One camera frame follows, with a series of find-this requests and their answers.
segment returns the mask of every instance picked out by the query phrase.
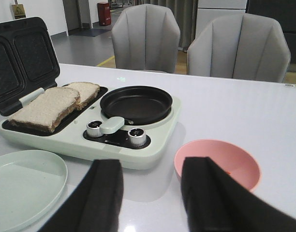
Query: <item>sandwich maker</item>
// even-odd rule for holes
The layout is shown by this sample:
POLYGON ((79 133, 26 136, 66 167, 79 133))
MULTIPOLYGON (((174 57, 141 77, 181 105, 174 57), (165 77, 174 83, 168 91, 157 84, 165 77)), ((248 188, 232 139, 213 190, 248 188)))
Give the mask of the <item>sandwich maker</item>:
MULTIPOLYGON (((57 86, 59 63, 44 21, 0 23, 0 114, 9 116, 57 86)), ((53 133, 0 123, 12 142, 85 160, 119 159, 131 169, 158 163, 180 113, 177 97, 146 86, 101 87, 81 111, 66 116, 53 133)))

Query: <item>curtain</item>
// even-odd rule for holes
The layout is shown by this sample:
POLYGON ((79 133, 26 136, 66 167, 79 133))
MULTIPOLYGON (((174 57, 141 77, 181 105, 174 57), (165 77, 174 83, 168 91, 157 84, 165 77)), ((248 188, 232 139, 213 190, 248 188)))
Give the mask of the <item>curtain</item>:
POLYGON ((198 0, 138 0, 138 4, 150 3, 170 8, 180 28, 179 47, 184 51, 195 38, 198 0))

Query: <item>silver knob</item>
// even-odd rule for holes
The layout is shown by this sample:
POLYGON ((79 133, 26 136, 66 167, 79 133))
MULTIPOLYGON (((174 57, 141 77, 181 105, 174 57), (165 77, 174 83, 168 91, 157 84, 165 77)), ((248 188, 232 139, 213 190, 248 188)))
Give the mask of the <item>silver knob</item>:
POLYGON ((133 128, 128 131, 128 136, 132 146, 141 146, 146 143, 146 133, 141 128, 133 128))
POLYGON ((87 133, 92 138, 98 138, 101 137, 103 134, 100 130, 100 125, 102 122, 100 121, 91 121, 87 123, 87 133))

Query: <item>white cabinet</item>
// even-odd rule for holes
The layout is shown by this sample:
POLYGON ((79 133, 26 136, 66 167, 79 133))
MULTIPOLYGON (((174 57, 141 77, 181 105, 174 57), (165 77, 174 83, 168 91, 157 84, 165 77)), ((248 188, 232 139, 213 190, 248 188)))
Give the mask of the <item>white cabinet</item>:
POLYGON ((246 12, 247 0, 199 0, 196 19, 196 34, 213 19, 246 12))

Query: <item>warning sign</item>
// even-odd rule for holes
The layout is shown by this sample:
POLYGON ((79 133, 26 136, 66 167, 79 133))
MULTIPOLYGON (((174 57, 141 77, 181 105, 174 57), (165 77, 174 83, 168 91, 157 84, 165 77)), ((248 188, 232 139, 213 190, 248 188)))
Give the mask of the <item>warning sign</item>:
POLYGON ((15 19, 26 17, 26 13, 24 11, 23 4, 12 5, 12 8, 13 8, 13 12, 15 15, 15 19))

